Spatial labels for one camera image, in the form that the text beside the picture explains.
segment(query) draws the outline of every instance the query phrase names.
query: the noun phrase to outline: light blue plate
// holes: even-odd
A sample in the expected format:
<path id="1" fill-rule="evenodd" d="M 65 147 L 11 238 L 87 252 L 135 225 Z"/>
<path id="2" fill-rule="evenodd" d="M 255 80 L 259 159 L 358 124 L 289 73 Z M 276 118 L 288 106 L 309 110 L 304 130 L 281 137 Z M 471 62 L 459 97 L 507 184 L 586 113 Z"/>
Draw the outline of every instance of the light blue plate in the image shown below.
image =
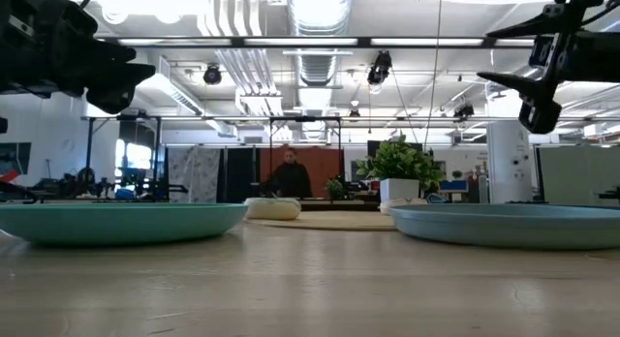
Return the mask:
<path id="1" fill-rule="evenodd" d="M 620 211 L 531 204 L 428 204 L 389 211 L 396 228 L 438 241 L 554 250 L 620 247 Z"/>
<path id="2" fill-rule="evenodd" d="M 243 220 L 241 204 L 87 203 L 0 206 L 0 230 L 33 243 L 131 245 L 217 236 Z"/>

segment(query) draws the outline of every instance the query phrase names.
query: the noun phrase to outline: wooden table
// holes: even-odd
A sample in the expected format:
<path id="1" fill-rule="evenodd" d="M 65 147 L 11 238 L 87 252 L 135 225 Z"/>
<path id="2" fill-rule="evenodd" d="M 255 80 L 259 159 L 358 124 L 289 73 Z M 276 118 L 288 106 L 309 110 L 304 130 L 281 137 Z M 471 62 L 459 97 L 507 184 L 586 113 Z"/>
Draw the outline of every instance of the wooden table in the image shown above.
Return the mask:
<path id="1" fill-rule="evenodd" d="M 120 249 L 0 237 L 0 336 L 617 336 L 620 252 L 237 228 Z"/>

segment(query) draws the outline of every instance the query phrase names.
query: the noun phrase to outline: small plant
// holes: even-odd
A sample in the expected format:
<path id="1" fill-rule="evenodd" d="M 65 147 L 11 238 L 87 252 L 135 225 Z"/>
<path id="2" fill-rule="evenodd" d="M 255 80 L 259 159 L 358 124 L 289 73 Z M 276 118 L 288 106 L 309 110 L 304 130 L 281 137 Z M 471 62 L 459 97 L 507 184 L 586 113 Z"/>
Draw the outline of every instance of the small plant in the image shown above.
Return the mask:
<path id="1" fill-rule="evenodd" d="M 336 178 L 330 178 L 325 184 L 325 190 L 330 200 L 341 200 L 345 196 L 345 188 Z"/>
<path id="2" fill-rule="evenodd" d="M 433 161 L 430 154 L 417 152 L 405 142 L 401 135 L 396 142 L 382 142 L 375 157 L 357 161 L 357 174 L 388 178 L 415 179 L 422 190 L 439 184 L 444 174 Z"/>

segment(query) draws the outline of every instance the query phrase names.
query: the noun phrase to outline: man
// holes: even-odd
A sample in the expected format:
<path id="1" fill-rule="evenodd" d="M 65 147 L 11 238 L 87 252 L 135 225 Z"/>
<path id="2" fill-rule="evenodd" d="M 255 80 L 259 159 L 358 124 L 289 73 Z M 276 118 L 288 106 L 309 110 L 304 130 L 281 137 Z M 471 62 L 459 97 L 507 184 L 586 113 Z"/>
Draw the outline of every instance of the man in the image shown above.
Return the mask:
<path id="1" fill-rule="evenodd" d="M 287 148 L 284 152 L 284 163 L 273 172 L 271 178 L 278 197 L 312 198 L 308 170 L 297 162 L 294 148 Z"/>

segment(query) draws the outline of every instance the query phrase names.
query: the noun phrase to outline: white pillar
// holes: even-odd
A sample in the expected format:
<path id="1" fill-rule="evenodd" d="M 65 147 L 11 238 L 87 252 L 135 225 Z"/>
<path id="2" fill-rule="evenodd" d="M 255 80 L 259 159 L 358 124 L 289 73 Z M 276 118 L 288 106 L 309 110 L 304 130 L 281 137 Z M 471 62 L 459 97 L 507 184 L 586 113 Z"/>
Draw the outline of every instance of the white pillar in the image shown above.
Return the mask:
<path id="1" fill-rule="evenodd" d="M 532 200 L 528 132 L 518 121 L 489 123 L 487 129 L 490 202 Z"/>

